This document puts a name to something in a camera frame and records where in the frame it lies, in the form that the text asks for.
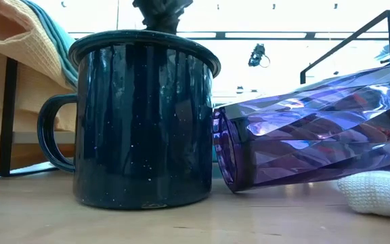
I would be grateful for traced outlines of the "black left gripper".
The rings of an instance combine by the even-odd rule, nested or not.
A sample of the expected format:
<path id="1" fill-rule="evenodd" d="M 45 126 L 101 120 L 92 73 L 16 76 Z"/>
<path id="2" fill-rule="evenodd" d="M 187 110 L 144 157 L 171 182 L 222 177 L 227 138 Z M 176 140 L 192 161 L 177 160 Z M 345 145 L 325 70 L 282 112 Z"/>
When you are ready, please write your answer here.
<path id="1" fill-rule="evenodd" d="M 146 30 L 176 34 L 179 17 L 192 3 L 193 0 L 134 0 L 133 7 L 142 13 Z"/>

